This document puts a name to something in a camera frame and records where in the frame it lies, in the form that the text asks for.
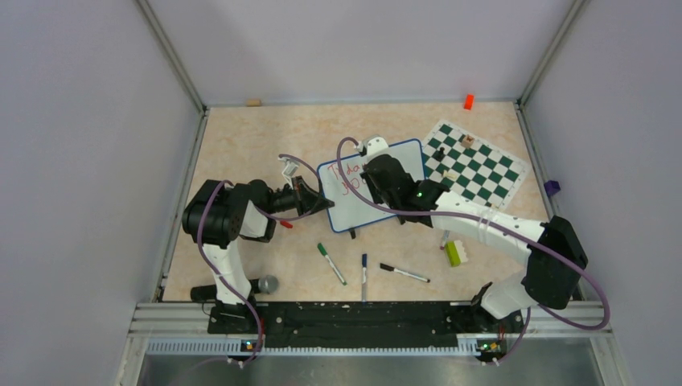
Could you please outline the blue framed whiteboard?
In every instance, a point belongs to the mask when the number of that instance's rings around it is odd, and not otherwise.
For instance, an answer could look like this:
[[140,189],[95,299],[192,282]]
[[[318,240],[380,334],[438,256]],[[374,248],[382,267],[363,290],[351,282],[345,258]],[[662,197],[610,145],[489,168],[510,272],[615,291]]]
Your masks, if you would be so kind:
[[[403,169],[411,174],[414,180],[422,180],[425,177],[421,142],[416,138],[390,145],[388,153],[400,161]],[[342,157],[340,163],[332,159],[318,166],[317,172],[323,185],[323,195],[334,203],[334,206],[327,210],[333,232],[350,231],[392,217],[391,213],[385,211],[387,205],[384,204],[381,209],[367,205],[350,192],[342,179],[345,176],[363,197],[371,199],[367,184],[360,177],[366,161],[365,156],[356,154]]]

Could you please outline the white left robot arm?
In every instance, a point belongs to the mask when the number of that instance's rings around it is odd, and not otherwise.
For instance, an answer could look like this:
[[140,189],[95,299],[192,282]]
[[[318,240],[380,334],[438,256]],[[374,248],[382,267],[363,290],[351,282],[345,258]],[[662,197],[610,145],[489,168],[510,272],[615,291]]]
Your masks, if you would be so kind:
[[193,302],[214,302],[218,315],[239,332],[252,330],[258,320],[253,305],[253,282],[244,272],[240,256],[241,240],[268,243],[277,220],[272,216],[295,210],[297,217],[334,207],[321,190],[310,187],[297,176],[284,187],[273,189],[261,179],[234,186],[208,180],[186,206],[182,230],[197,245],[208,265],[214,285],[191,289]]

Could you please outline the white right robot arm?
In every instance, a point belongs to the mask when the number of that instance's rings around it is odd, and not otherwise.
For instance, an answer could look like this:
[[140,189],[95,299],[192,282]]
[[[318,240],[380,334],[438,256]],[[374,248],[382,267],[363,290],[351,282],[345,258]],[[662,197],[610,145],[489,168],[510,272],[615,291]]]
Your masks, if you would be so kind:
[[560,216],[526,220],[504,214],[442,183],[413,179],[389,154],[371,159],[361,176],[374,205],[387,205],[401,222],[475,238],[524,267],[485,285],[474,297],[471,319],[481,331],[493,331],[509,314],[527,307],[567,307],[588,262],[568,220]]

